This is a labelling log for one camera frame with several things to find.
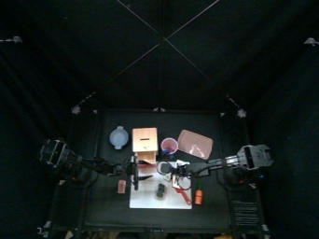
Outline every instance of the table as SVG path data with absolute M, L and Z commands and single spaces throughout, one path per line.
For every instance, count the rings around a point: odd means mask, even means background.
M 121 150 L 113 149 L 108 140 L 119 125 L 131 136 Z M 99 156 L 111 162 L 123 162 L 132 156 L 132 129 L 152 127 L 158 128 L 159 142 L 167 137 L 178 139 L 182 130 L 211 137 L 215 144 L 208 160 L 235 155 L 240 147 L 250 144 L 244 119 L 236 114 L 101 110 L 97 114 L 92 111 L 75 116 L 68 145 L 87 158 Z M 175 157 L 187 162 L 203 161 L 182 151 L 178 151 Z M 230 232 L 240 229 L 232 216 L 234 201 L 240 201 L 242 198 L 258 201 L 255 191 L 239 193 L 239 197 L 235 193 L 234 197 L 231 191 L 226 190 L 223 169 L 192 180 L 192 186 L 200 182 L 204 203 L 194 204 L 191 210 L 129 208 L 129 190 L 125 194 L 116 193 L 117 182 L 124 177 L 105 177 L 93 173 L 92 178 L 93 183 L 84 189 L 67 183 L 57 187 L 51 212 L 55 230 L 76 228 L 115 232 Z

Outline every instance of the black curtain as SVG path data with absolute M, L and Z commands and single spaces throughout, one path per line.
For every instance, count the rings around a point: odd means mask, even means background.
M 1 36 L 16 35 L 13 29 Z M 0 45 L 0 237 L 39 238 L 53 178 L 39 163 L 44 138 L 65 137 L 71 109 L 29 59 L 24 45 Z
M 272 149 L 275 163 L 263 185 L 272 238 L 318 238 L 319 233 L 319 49 L 308 47 L 250 112 L 255 144 Z

